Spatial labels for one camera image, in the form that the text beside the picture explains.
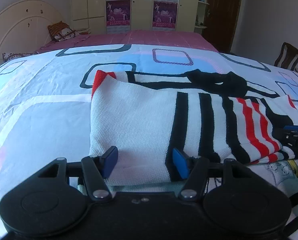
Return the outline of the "striped knit sweater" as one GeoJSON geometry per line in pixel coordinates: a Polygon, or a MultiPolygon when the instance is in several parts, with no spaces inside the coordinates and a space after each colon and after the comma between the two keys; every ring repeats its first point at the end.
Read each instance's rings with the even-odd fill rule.
{"type": "Polygon", "coordinates": [[[298,109],[289,96],[209,86],[194,81],[198,74],[96,72],[90,154],[101,156],[117,147],[110,186],[180,181],[173,150],[214,163],[227,158],[247,165],[298,159],[297,148],[273,135],[276,128],[298,125],[298,109]]]}

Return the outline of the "dark wooden chair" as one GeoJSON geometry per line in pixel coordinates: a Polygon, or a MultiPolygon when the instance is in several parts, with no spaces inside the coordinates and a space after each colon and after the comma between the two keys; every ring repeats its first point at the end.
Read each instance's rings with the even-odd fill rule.
{"type": "Polygon", "coordinates": [[[278,58],[274,62],[275,67],[294,71],[298,64],[298,49],[288,42],[282,44],[278,58]]]}

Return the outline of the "patterned white bed sheet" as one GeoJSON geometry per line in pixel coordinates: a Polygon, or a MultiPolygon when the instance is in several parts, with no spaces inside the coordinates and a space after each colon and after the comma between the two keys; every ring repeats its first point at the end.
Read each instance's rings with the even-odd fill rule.
{"type": "Polygon", "coordinates": [[[116,44],[67,48],[0,66],[0,239],[298,239],[298,159],[210,161],[204,195],[178,197],[185,180],[105,183],[94,202],[81,160],[90,154],[95,74],[181,75],[237,92],[289,96],[298,73],[209,50],[116,44]]]}

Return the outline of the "pink bed sheet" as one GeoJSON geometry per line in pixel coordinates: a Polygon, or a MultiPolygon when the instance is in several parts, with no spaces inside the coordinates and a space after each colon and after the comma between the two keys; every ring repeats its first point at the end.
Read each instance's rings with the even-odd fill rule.
{"type": "Polygon", "coordinates": [[[217,51],[217,49],[198,33],[185,31],[134,30],[124,34],[78,35],[61,42],[51,41],[37,50],[45,53],[53,50],[101,46],[110,44],[142,44],[169,47],[183,47],[217,51]]]}

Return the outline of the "dark brown wooden door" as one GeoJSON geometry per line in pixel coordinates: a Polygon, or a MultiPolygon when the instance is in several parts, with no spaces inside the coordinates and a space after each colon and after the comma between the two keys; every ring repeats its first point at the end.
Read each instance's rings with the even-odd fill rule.
{"type": "Polygon", "coordinates": [[[207,0],[202,36],[219,52],[229,53],[238,21],[241,0],[207,0]]]}

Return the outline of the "orange patterned pillow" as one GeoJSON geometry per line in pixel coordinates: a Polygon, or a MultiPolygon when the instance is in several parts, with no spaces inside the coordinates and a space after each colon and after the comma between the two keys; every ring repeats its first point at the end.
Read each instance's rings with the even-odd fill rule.
{"type": "Polygon", "coordinates": [[[88,35],[91,33],[89,29],[75,30],[63,21],[48,25],[47,29],[52,41],[55,42],[70,40],[79,35],[88,35]]]}

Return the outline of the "cream corner shelf unit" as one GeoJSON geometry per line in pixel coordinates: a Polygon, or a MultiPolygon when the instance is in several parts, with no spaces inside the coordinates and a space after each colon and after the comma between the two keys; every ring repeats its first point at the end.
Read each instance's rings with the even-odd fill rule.
{"type": "Polygon", "coordinates": [[[195,19],[195,28],[194,32],[202,35],[203,31],[207,28],[205,25],[205,13],[208,9],[209,3],[208,0],[198,0],[197,2],[197,11],[196,11],[196,19],[195,19]]]}

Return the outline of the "white patterned pillow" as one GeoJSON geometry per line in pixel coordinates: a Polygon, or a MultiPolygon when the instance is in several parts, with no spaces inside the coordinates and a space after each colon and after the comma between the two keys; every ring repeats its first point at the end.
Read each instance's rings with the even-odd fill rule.
{"type": "Polygon", "coordinates": [[[32,55],[38,55],[37,51],[33,51],[30,53],[3,53],[2,54],[2,59],[3,62],[8,62],[11,61],[13,59],[19,59],[22,57],[27,57],[27,56],[32,56],[32,55]]]}

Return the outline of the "lower right purple poster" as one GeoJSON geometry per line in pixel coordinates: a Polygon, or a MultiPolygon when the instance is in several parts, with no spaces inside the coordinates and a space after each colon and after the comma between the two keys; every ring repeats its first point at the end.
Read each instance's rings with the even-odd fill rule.
{"type": "Polygon", "coordinates": [[[177,21],[177,3],[154,2],[153,28],[175,29],[177,21]]]}

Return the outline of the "purple poster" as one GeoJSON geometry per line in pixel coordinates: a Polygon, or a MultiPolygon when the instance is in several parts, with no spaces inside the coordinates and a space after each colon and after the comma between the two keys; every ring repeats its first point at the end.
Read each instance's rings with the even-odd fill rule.
{"type": "Polygon", "coordinates": [[[113,0],[106,2],[106,26],[130,25],[130,0],[113,0]]]}
{"type": "Polygon", "coordinates": [[[154,2],[153,28],[175,29],[177,21],[177,3],[154,2]]]}

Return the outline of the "cream wooden headboard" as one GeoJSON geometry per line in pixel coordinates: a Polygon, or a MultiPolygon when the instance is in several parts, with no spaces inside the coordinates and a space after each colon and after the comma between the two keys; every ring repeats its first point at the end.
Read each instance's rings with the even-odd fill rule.
{"type": "Polygon", "coordinates": [[[0,65],[4,53],[30,53],[51,41],[47,26],[64,21],[42,0],[18,1],[0,12],[0,65]]]}

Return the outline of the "lower left purple poster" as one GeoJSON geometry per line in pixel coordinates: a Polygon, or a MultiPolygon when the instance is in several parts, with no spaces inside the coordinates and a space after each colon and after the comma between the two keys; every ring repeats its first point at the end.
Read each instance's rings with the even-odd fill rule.
{"type": "Polygon", "coordinates": [[[106,26],[130,25],[130,0],[113,0],[106,2],[106,26]]]}

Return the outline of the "cream built-in wardrobe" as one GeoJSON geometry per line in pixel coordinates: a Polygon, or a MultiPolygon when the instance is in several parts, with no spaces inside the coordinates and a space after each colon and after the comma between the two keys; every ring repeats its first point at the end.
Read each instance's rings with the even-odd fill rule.
{"type": "Polygon", "coordinates": [[[130,0],[130,25],[106,26],[106,2],[113,0],[71,0],[72,23],[77,29],[89,29],[93,35],[121,34],[131,30],[193,32],[198,0],[130,0]],[[153,28],[154,2],[177,3],[175,29],[153,28]]]}

